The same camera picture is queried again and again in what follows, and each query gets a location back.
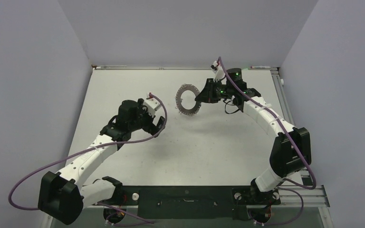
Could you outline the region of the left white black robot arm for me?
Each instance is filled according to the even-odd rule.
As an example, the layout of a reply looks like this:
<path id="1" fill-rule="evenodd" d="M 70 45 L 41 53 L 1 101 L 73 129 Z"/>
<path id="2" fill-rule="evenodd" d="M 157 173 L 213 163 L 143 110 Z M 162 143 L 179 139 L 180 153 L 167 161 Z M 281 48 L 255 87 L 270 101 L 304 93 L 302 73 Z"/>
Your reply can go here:
<path id="1" fill-rule="evenodd" d="M 57 172 L 48 171 L 41 180 L 38 209 L 61 221 L 73 223 L 82 210 L 107 200 L 117 204 L 122 200 L 122 182 L 105 176 L 86 185 L 87 179 L 102 163 L 123 145 L 132 144 L 132 133 L 143 130 L 150 139 L 157 137 L 165 128 L 167 115 L 154 124 L 156 112 L 165 106 L 152 95 L 146 99 L 124 100 L 117 115 L 102 128 L 91 144 L 73 154 L 74 160 Z"/>

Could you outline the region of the large silver metal keyring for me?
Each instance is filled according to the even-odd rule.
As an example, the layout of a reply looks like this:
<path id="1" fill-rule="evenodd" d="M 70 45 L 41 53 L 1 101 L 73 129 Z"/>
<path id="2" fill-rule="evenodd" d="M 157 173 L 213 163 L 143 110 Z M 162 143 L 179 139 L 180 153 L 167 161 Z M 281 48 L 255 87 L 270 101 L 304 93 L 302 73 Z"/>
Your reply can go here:
<path id="1" fill-rule="evenodd" d="M 195 116 L 200 108 L 201 108 L 201 102 L 195 101 L 195 105 L 191 109 L 187 109 L 183 106 L 183 99 L 182 95 L 184 92 L 192 92 L 195 96 L 199 95 L 200 91 L 198 88 L 192 84 L 183 84 L 180 86 L 180 88 L 176 92 L 175 96 L 175 102 L 176 102 L 176 108 L 179 110 L 180 114 L 186 115 L 186 116 Z"/>

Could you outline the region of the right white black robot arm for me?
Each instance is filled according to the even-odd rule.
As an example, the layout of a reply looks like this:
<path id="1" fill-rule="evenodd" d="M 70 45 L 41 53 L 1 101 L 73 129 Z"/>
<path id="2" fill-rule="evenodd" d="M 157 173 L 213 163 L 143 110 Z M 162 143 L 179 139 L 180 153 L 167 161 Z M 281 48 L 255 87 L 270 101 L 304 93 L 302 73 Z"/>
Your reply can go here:
<path id="1" fill-rule="evenodd" d="M 231 100 L 238 110 L 252 118 L 273 139 L 269 165 L 251 182 L 250 199 L 262 203 L 279 184 L 311 165 L 310 133 L 287 122 L 255 88 L 249 88 L 240 68 L 226 72 L 218 69 L 215 78 L 208 78 L 201 91 L 195 92 L 195 102 L 214 104 Z"/>

